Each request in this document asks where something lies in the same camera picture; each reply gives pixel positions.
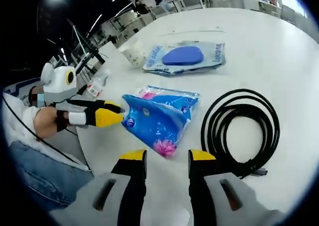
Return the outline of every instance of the pink flower print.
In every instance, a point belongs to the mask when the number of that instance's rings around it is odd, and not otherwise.
[[[164,157],[171,157],[175,153],[176,145],[173,141],[165,139],[163,141],[158,140],[153,144],[154,150]]]
[[[147,93],[145,93],[145,94],[143,95],[142,99],[152,100],[152,99],[154,98],[154,96],[156,96],[156,94],[147,92]]]

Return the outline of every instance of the white robot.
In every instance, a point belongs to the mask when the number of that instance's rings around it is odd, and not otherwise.
[[[107,127],[123,121],[123,109],[112,102],[84,99],[78,95],[75,68],[61,66],[53,68],[46,63],[41,74],[44,99],[58,110],[69,112],[72,125]]]

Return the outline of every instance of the jeans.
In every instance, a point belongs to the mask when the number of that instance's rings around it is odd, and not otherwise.
[[[91,172],[55,161],[19,141],[10,151],[27,191],[47,212],[70,205],[76,192],[94,178]]]

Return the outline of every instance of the blue sponge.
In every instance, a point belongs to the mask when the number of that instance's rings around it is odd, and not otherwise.
[[[164,65],[195,65],[202,62],[204,55],[196,46],[175,48],[162,58]]]

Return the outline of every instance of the office desk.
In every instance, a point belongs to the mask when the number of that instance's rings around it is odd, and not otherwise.
[[[244,182],[267,208],[289,212],[305,193],[319,162],[319,45],[288,22],[233,8],[196,9],[161,17],[121,47],[128,47],[137,39],[146,50],[155,43],[179,40],[224,41],[226,64],[207,74],[167,78],[132,69],[115,49],[105,52],[109,59],[104,67],[113,74],[100,98],[121,102],[123,94],[149,84],[199,92],[201,100],[172,160],[162,158],[121,124],[79,129],[80,143],[93,173],[97,176],[109,172],[122,153],[146,148],[148,178],[142,218],[152,210],[176,205],[192,215],[187,151],[200,149],[200,126],[208,107],[230,90],[249,88],[272,103],[281,135],[274,155],[265,165],[267,176],[248,176]],[[240,118],[230,128],[227,140],[233,156],[238,161],[254,157],[261,142],[259,126]]]

